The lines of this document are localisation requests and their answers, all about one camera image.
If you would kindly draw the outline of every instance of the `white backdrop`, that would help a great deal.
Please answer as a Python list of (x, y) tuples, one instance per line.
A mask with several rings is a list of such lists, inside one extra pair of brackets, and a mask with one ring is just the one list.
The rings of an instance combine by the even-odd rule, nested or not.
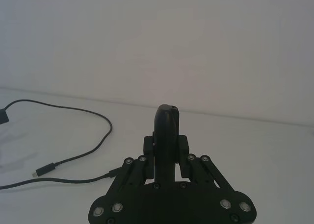
[(0, 0), (0, 86), (314, 123), (313, 0)]

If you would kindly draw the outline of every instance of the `screw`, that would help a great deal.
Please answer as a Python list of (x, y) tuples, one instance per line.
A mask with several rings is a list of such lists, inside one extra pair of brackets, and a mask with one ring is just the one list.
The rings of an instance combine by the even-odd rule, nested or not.
[(208, 158), (208, 156), (204, 155), (204, 156), (202, 157), (202, 160), (203, 160), (204, 162), (207, 162), (207, 161), (209, 161), (209, 158)]
[(103, 208), (103, 207), (96, 207), (96, 208), (94, 209), (93, 216), (94, 216), (94, 217), (99, 217), (99, 216), (101, 216), (103, 213), (104, 213), (104, 208)]
[(109, 219), (107, 220), (107, 224), (114, 224), (114, 223), (115, 223), (114, 218), (109, 218)]
[(132, 162), (133, 162), (133, 160), (131, 160), (131, 159), (126, 160), (126, 164), (131, 164)]
[(240, 203), (240, 208), (241, 208), (244, 212), (250, 212), (250, 211), (251, 211), (251, 207), (250, 207), (246, 202), (241, 202), (241, 203)]
[(189, 155), (187, 156), (187, 158), (188, 158), (189, 160), (193, 160), (193, 159), (195, 159), (195, 156), (194, 156), (193, 154), (189, 154)]
[(145, 156), (141, 156), (141, 157), (139, 158), (139, 161), (144, 162), (145, 160), (146, 160), (146, 157), (145, 157)]
[(225, 209), (231, 208), (231, 203), (230, 203), (230, 201), (227, 200), (227, 199), (222, 199), (222, 200), (220, 201), (220, 205), (221, 205), (223, 208), (225, 208)]
[(154, 188), (154, 189), (159, 189), (159, 188), (160, 188), (159, 183), (155, 183), (155, 184), (153, 185), (153, 188)]
[(231, 214), (230, 215), (230, 219), (231, 221), (233, 221), (234, 223), (238, 223), (240, 221), (240, 218), (237, 214)]
[(185, 182), (181, 182), (181, 183), (180, 183), (180, 187), (181, 187), (182, 189), (186, 188), (186, 183), (185, 183)]
[(118, 213), (118, 212), (120, 212), (120, 211), (122, 210), (122, 208), (123, 208), (122, 204), (120, 204), (120, 203), (115, 203), (115, 204), (112, 206), (112, 211), (113, 211), (114, 213)]

